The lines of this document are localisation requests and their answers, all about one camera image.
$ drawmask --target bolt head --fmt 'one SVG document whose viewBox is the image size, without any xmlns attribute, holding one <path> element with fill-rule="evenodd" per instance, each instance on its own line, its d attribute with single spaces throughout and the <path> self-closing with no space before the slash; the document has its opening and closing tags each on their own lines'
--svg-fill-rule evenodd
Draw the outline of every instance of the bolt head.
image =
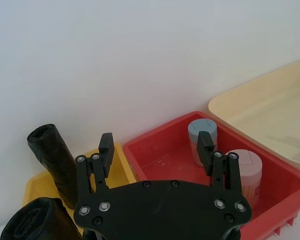
<svg viewBox="0 0 300 240">
<path fill-rule="evenodd" d="M 99 205 L 99 210 L 101 212 L 106 212 L 109 210 L 109 208 L 110 208 L 110 202 L 108 202 L 108 201 L 103 201 Z"/>
<path fill-rule="evenodd" d="M 225 203 L 220 200 L 220 199 L 217 199 L 214 201 L 214 205 L 218 208 L 218 209 L 224 209 L 226 207 Z"/>
<path fill-rule="evenodd" d="M 233 223 L 235 221 L 234 216 L 232 216 L 231 214 L 227 213 L 226 215 L 224 215 L 224 219 L 229 222 L 229 223 Z"/>
<path fill-rule="evenodd" d="M 144 181 L 144 182 L 142 183 L 142 186 L 143 186 L 144 188 L 150 188 L 151 183 L 150 183 L 149 181 Z"/>
<path fill-rule="evenodd" d="M 220 152 L 218 152 L 218 151 L 216 151 L 216 152 L 214 153 L 214 155 L 215 155 L 216 157 L 221 157 L 221 156 L 222 156 L 222 154 L 221 154 Z"/>
<path fill-rule="evenodd" d="M 79 210 L 79 215 L 85 216 L 90 212 L 90 207 L 89 206 L 83 206 Z"/>
<path fill-rule="evenodd" d="M 246 207 L 240 202 L 236 202 L 234 204 L 234 206 L 235 206 L 235 209 L 237 209 L 240 212 L 245 212 L 246 211 Z"/>
<path fill-rule="evenodd" d="M 82 162 L 83 160 L 85 160 L 85 158 L 83 156 L 80 156 L 80 157 L 77 158 L 78 162 Z"/>
<path fill-rule="evenodd" d="M 177 188 L 177 187 L 179 187 L 179 182 L 178 181 L 176 181 L 176 180 L 173 180 L 173 181 L 171 181 L 171 186 L 172 187 L 174 187 L 174 188 Z"/>
<path fill-rule="evenodd" d="M 94 159 L 94 160 L 99 159 L 99 158 L 100 158 L 100 156 L 98 154 L 95 154 L 92 156 L 92 159 Z"/>
<path fill-rule="evenodd" d="M 237 158 L 237 155 L 231 153 L 231 154 L 229 155 L 229 157 L 232 158 L 232 159 L 236 159 L 236 158 Z"/>
<path fill-rule="evenodd" d="M 102 217 L 97 216 L 92 220 L 92 224 L 95 226 L 100 226 L 102 224 Z"/>
</svg>

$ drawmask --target cream plastic tray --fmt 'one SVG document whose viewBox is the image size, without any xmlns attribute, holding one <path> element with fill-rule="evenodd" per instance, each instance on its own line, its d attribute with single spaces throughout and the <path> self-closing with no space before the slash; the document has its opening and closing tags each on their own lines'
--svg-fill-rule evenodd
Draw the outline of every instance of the cream plastic tray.
<svg viewBox="0 0 300 240">
<path fill-rule="evenodd" d="M 300 61 L 215 97 L 209 111 L 300 169 Z"/>
</svg>

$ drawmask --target red plastic bin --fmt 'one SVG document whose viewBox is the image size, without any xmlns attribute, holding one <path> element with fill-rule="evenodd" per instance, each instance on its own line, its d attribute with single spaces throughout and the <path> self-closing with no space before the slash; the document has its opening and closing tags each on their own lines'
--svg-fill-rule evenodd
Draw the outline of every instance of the red plastic bin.
<svg viewBox="0 0 300 240">
<path fill-rule="evenodd" d="M 267 239 L 274 233 L 279 235 L 283 226 L 292 226 L 300 210 L 300 171 L 199 111 L 176 118 L 123 146 L 138 179 L 207 185 L 209 178 L 204 169 L 192 161 L 188 137 L 189 123 L 200 118 L 217 123 L 218 149 L 223 153 L 247 149 L 262 159 L 260 199 L 253 208 L 252 221 L 241 228 L 241 239 Z"/>
</svg>

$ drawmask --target plastic container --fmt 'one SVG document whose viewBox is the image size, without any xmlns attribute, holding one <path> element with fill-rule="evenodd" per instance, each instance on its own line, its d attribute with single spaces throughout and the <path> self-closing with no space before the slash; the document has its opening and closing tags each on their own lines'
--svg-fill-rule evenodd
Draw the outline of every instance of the plastic container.
<svg viewBox="0 0 300 240">
<path fill-rule="evenodd" d="M 300 169 L 300 60 L 216 96 L 209 111 Z"/>
<path fill-rule="evenodd" d="M 254 152 L 246 149 L 236 149 L 231 150 L 230 152 L 239 155 L 242 194 L 253 209 L 253 207 L 257 205 L 260 197 L 262 177 L 261 158 Z"/>
<path fill-rule="evenodd" d="M 121 145 L 115 143 L 114 149 L 113 162 L 110 167 L 109 177 L 105 180 L 106 184 L 109 186 L 109 188 L 115 188 L 135 183 L 136 179 L 130 169 Z M 86 156 L 91 156 L 93 153 L 98 152 L 99 150 L 96 149 L 87 153 Z M 96 189 L 96 183 L 94 180 L 91 181 L 91 186 L 92 188 Z M 27 182 L 23 198 L 23 205 L 26 205 L 27 203 L 39 197 L 59 198 L 54 180 L 48 171 L 34 176 Z M 66 210 L 73 219 L 74 211 L 67 207 Z"/>
<path fill-rule="evenodd" d="M 210 134 L 212 141 L 215 145 L 214 150 L 216 151 L 218 149 L 217 124 L 211 119 L 201 118 L 192 121 L 188 125 L 188 134 L 191 144 L 192 159 L 195 164 L 197 164 L 200 167 L 203 167 L 204 165 L 200 161 L 197 151 L 198 136 L 200 131 L 205 131 Z"/>
<path fill-rule="evenodd" d="M 193 164 L 188 137 L 189 123 L 207 117 L 202 112 L 192 112 L 127 142 L 123 150 L 139 179 L 208 184 L 205 171 Z M 215 122 L 220 151 L 247 149 L 262 159 L 259 202 L 253 209 L 252 221 L 241 228 L 241 239 L 262 240 L 279 234 L 283 226 L 293 224 L 300 210 L 300 171 Z"/>
</svg>

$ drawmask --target black rolled cloth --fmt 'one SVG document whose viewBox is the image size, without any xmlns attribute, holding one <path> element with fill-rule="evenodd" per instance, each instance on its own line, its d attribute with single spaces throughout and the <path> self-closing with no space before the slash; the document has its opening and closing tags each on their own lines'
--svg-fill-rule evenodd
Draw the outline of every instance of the black rolled cloth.
<svg viewBox="0 0 300 240">
<path fill-rule="evenodd" d="M 36 158 L 52 175 L 64 203 L 74 209 L 78 202 L 76 162 L 56 126 L 38 127 L 27 141 Z"/>
<path fill-rule="evenodd" d="M 40 197 L 7 223 L 0 240 L 82 240 L 60 198 Z"/>
</svg>

